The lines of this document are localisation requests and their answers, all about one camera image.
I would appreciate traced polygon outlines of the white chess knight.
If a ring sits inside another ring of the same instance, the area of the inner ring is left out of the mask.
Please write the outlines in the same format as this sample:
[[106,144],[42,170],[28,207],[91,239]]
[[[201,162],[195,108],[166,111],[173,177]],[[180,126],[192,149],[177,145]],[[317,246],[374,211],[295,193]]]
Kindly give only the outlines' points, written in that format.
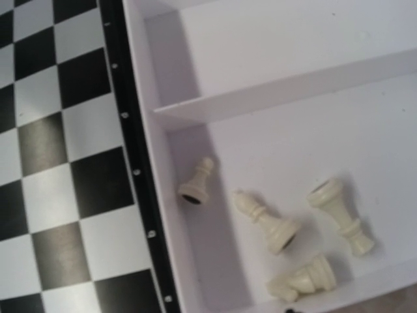
[[287,303],[297,302],[303,295],[332,291],[336,287],[336,276],[324,254],[318,254],[299,269],[278,275],[266,283],[271,296]]

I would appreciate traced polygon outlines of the white plastic divided tray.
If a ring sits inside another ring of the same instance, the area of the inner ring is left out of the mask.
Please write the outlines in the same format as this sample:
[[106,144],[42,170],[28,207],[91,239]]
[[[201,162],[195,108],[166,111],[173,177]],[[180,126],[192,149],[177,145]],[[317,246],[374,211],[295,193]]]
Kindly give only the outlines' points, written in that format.
[[[328,312],[416,285],[415,1],[125,1],[139,107],[182,312],[284,312],[266,283],[324,253]],[[208,200],[178,193],[204,157]],[[307,195],[343,183],[356,257]],[[233,192],[301,228],[271,254]]]

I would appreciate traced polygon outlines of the white chess pawn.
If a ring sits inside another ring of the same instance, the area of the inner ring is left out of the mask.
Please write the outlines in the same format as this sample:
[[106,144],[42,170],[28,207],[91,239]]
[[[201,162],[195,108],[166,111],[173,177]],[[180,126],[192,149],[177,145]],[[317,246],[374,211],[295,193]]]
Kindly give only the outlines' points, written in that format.
[[207,202],[207,179],[214,168],[214,161],[210,157],[202,158],[195,166],[193,177],[180,185],[179,195],[194,205],[202,205]]

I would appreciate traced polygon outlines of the white chess rook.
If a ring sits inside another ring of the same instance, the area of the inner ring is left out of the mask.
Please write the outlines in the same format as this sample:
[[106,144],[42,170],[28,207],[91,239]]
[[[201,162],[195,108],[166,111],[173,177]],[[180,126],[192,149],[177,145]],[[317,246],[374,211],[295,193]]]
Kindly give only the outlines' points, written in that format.
[[374,240],[364,233],[361,220],[350,215],[341,180],[328,179],[307,195],[307,201],[311,207],[325,212],[335,220],[339,227],[338,234],[348,242],[354,256],[363,256],[375,246]]

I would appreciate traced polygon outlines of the black and silver chessboard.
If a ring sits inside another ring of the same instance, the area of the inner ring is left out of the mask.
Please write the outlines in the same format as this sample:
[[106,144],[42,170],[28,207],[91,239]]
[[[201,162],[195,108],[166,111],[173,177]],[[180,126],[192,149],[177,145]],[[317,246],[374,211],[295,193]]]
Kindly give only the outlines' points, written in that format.
[[97,1],[1,2],[1,311],[177,312],[160,293]]

